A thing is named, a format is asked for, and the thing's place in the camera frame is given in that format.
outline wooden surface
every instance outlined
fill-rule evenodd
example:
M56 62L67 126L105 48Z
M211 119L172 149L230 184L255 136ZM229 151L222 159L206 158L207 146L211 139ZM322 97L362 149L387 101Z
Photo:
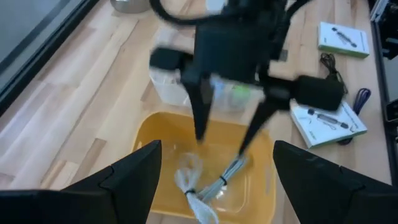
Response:
M204 11L204 0L166 0L180 14ZM294 16L285 48L287 62L271 65L271 73L324 77L319 64L320 21L356 27L368 33L369 9L364 0L314 0ZM159 20L152 12L115 12L102 0L67 39L45 68L0 118L0 188L61 189L130 153L142 120L159 110L187 113L160 103L150 83L148 59ZM356 59L336 55L337 69L349 89L348 103L367 87L372 97L361 112L369 131L345 147L332 144L312 152L337 164L390 183L382 128L373 48ZM213 119L247 124L254 105L243 113L215 113ZM277 114L266 127L273 139L305 147L287 114ZM196 223L151 214L148 223ZM274 223L298 223L279 183Z

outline yellow plastic bin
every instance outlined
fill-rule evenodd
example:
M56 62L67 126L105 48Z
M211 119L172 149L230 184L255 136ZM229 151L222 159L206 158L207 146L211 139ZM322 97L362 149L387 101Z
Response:
M162 169L151 211L194 218L183 192L174 183L178 160L184 152L203 159L203 173L197 189L213 183L236 156L247 127L209 121L205 142L198 146L193 119L158 112L139 128L132 151L155 139L162 140ZM266 131L257 135L246 155L250 162L224 186L210 205L221 223L270 223L275 211L275 169L273 143Z

